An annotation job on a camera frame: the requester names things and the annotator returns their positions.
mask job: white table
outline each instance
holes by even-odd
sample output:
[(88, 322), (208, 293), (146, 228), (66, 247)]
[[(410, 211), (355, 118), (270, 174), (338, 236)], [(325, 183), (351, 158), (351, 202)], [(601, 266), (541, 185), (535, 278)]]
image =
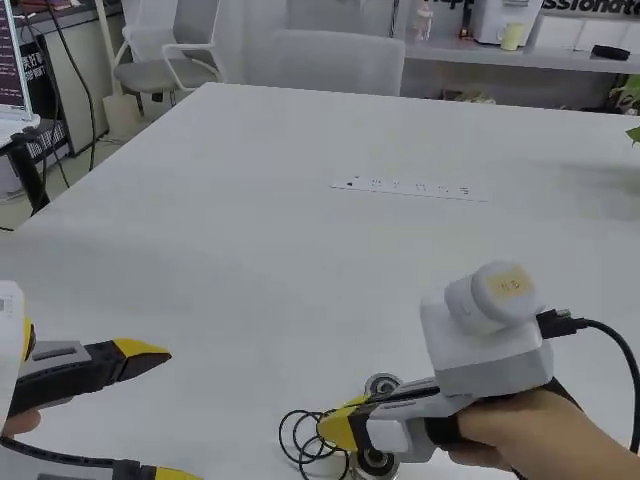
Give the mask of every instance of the white table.
[[(24, 438), (208, 480), (298, 479), (276, 430), (390, 371), (432, 373), (424, 294), (521, 261), (558, 308), (640, 352), (634, 119), (207, 85), (15, 234), (2, 276), (40, 338), (130, 336), (168, 364), (45, 413)], [(352, 175), (466, 185), (485, 204), (338, 191)], [(631, 381), (599, 334), (555, 343), (557, 373), (627, 442)], [(442, 455), (402, 479), (513, 478)]]

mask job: yellow label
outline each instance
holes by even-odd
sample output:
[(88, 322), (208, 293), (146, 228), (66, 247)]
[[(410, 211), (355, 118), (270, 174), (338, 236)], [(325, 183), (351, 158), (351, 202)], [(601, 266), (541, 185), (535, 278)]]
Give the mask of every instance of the yellow label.
[(533, 290), (533, 282), (522, 267), (515, 266), (508, 272), (487, 277), (489, 291), (499, 300), (524, 295)]

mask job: finger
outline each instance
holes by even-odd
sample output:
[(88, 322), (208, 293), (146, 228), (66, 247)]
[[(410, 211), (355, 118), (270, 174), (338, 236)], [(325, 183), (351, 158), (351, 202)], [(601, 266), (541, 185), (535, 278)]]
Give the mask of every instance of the finger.
[(4, 424), (2, 434), (5, 436), (12, 436), (20, 433), (27, 433), (36, 428), (39, 424), (40, 413), (35, 410), (31, 410), (9, 418)]
[(449, 457), (459, 465), (511, 470), (495, 448), (484, 445), (456, 448), (449, 452)]

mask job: white chair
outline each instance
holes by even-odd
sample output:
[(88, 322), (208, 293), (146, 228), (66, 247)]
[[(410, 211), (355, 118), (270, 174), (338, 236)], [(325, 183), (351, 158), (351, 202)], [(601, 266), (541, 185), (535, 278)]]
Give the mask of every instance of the white chair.
[(370, 95), (400, 95), (405, 44), (341, 32), (278, 30), (269, 42), (267, 84)]
[(120, 64), (116, 58), (115, 78), (129, 90), (171, 94), (190, 92), (221, 76), (216, 62), (213, 30), (218, 0), (178, 0), (172, 28), (127, 26), (123, 34), (136, 62)]

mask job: metal ring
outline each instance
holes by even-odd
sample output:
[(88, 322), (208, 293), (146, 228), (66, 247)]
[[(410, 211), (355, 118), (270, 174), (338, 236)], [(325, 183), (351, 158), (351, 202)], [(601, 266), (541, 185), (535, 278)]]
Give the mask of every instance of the metal ring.
[(369, 377), (364, 385), (364, 393), (384, 395), (391, 393), (402, 384), (402, 381), (391, 373), (376, 373)]

